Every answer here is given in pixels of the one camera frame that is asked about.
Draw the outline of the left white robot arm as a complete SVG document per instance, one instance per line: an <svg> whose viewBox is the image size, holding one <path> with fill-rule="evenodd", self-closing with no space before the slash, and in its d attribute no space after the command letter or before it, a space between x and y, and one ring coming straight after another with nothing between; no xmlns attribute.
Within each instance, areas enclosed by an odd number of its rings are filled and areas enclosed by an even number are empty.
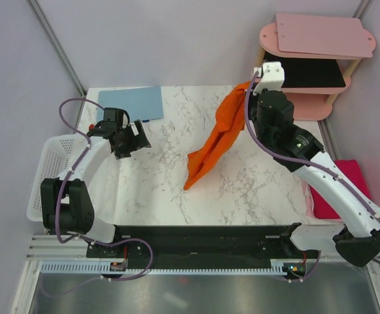
<svg viewBox="0 0 380 314"><path fill-rule="evenodd" d="M84 237L101 243L101 250L109 257L117 257L124 242L115 236L113 224L97 218L88 185L109 157L129 158L132 152L151 144L141 120L131 121L125 110L110 107L103 110L103 119L94 127L79 134L86 145L78 158L56 178L45 178L41 183L43 224L62 244Z"/></svg>

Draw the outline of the pink clipboard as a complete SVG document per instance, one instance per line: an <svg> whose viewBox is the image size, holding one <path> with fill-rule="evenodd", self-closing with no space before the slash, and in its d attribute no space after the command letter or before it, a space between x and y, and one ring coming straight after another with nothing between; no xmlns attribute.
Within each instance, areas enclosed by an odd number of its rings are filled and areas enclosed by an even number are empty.
<svg viewBox="0 0 380 314"><path fill-rule="evenodd" d="M358 18L278 12L279 50L302 54L370 58L370 40Z"/></svg>

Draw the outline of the pink three-tier shelf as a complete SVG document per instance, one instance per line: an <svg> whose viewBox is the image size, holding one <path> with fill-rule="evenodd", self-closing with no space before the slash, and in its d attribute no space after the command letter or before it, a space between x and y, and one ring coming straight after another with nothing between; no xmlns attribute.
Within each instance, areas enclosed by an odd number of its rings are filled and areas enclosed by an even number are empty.
<svg viewBox="0 0 380 314"><path fill-rule="evenodd" d="M264 54L269 52L275 56L284 58L306 58L336 60L341 74L346 83L343 88L283 88L282 91L294 104L294 118L296 120L319 121L327 118L333 109L333 104L339 94L346 91L352 82L352 75L362 58L344 57L318 54L302 54L282 52L279 50L277 23L267 24L260 30L259 49L255 66L259 67L264 62Z"/></svg>

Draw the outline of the orange t shirt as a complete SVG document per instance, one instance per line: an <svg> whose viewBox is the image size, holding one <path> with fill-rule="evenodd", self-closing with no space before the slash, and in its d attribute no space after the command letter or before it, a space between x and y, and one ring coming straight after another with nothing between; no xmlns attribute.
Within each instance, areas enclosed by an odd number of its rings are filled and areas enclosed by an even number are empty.
<svg viewBox="0 0 380 314"><path fill-rule="evenodd" d="M223 154L235 143L245 127L244 106L248 82L238 84L221 102L215 114L215 126L205 144L188 154L188 178L184 189L189 190L212 170Z"/></svg>

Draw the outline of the blue clipboard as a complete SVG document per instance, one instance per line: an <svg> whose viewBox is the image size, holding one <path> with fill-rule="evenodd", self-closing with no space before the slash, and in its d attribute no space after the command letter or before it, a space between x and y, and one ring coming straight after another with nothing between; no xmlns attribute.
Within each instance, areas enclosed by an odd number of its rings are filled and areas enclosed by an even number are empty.
<svg viewBox="0 0 380 314"><path fill-rule="evenodd" d="M103 90L98 103L106 108L125 110L130 120L158 120L164 117L162 89L160 86Z"/></svg>

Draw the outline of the white plastic basket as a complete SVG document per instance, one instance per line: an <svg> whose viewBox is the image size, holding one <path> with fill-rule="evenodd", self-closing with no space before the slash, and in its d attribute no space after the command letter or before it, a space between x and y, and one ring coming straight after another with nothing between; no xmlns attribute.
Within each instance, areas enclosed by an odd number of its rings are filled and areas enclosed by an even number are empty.
<svg viewBox="0 0 380 314"><path fill-rule="evenodd" d="M86 145L87 140L78 134L51 137L45 142L27 205L27 218L30 221L43 221L40 191L43 180L64 179L67 170L76 162ZM98 159L96 166L87 168L94 176L86 176L84 181L99 218L115 208L120 166L121 161L111 153L104 160Z"/></svg>

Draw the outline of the folded light pink t shirt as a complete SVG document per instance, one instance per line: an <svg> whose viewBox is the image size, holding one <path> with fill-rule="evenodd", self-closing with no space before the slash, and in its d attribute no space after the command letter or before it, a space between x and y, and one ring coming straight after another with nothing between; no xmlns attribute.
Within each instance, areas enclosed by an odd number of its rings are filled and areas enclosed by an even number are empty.
<svg viewBox="0 0 380 314"><path fill-rule="evenodd" d="M315 204L313 201L313 197L311 195L310 186L304 180L301 180L300 182L302 184L302 192L305 197L305 204L306 204L305 213L308 217L315 218L315 214L314 214Z"/></svg>

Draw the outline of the black clipboard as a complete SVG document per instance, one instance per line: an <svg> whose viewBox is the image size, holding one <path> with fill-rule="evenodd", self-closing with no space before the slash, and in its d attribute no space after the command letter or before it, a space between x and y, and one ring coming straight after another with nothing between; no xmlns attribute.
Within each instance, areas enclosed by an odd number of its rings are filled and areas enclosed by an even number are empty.
<svg viewBox="0 0 380 314"><path fill-rule="evenodd" d="M336 60L284 58L265 52L264 61L279 61L285 71L283 88L343 88Z"/></svg>

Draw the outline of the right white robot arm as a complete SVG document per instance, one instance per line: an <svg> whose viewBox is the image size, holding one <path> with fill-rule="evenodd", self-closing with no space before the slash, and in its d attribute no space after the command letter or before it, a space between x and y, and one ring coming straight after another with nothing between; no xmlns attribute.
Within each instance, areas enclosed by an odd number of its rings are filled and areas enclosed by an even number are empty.
<svg viewBox="0 0 380 314"><path fill-rule="evenodd" d="M280 250L287 257L302 251L335 251L358 267L380 253L380 207L338 168L322 143L294 123L294 106L277 90L247 90L245 123L255 143L297 175L332 207L341 224L293 224Z"/></svg>

